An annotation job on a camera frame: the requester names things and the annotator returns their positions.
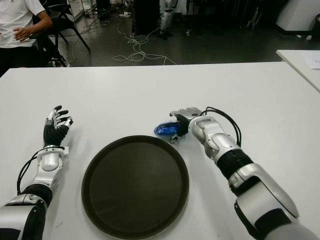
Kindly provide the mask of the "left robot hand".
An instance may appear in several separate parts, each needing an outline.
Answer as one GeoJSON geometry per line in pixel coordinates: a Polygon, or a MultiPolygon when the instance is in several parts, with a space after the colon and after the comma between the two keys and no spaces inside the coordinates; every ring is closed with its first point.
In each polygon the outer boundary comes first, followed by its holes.
{"type": "Polygon", "coordinates": [[[43,146],[60,146],[66,137],[71,125],[74,123],[71,116],[66,116],[69,111],[62,110],[58,105],[53,108],[45,119],[43,129],[43,146]]]}

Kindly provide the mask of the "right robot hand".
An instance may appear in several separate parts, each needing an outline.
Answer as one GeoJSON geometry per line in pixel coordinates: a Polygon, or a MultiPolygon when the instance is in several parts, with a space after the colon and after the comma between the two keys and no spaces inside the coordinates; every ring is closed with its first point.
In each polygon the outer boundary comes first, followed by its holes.
{"type": "Polygon", "coordinates": [[[189,124],[192,119],[199,117],[201,111],[196,107],[188,107],[186,109],[180,109],[176,111],[171,111],[169,116],[176,117],[177,122],[179,123],[176,133],[170,138],[170,143],[175,143],[180,137],[186,135],[189,130],[189,124]]]}

